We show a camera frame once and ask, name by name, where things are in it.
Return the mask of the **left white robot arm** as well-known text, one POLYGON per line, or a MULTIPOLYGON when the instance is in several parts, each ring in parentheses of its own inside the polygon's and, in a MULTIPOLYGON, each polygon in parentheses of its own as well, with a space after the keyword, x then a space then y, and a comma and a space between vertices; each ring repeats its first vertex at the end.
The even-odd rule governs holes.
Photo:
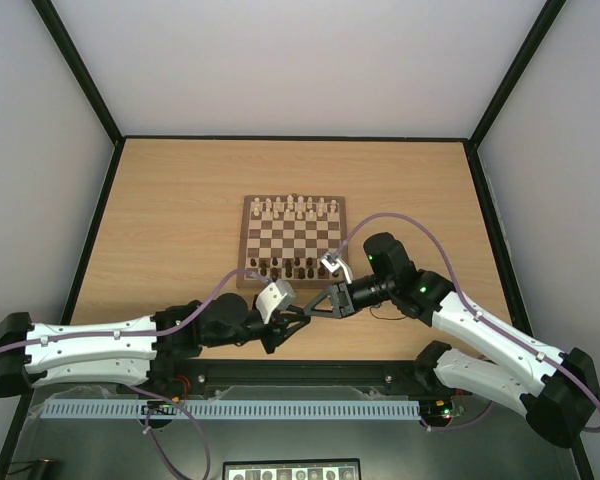
POLYGON ((233 293, 111 325, 50 325, 12 313, 0 322, 0 398, 57 383, 117 383, 161 393, 181 360, 251 341, 272 354, 310 321, 296 306, 264 320, 233 293))

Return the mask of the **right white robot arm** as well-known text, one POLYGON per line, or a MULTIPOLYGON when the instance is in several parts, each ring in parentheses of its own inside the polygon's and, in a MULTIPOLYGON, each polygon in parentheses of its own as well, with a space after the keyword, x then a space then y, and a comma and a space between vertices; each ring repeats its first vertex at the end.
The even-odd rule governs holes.
POLYGON ((450 280, 416 268, 389 233, 371 236, 363 249, 371 274, 329 285, 305 306, 307 315, 342 319, 389 301, 404 316, 484 356, 474 359, 447 343, 431 342, 414 362, 414 376, 423 389, 477 394, 524 417, 549 443, 573 446, 600 404, 588 354, 578 348, 565 353, 492 316, 450 280))

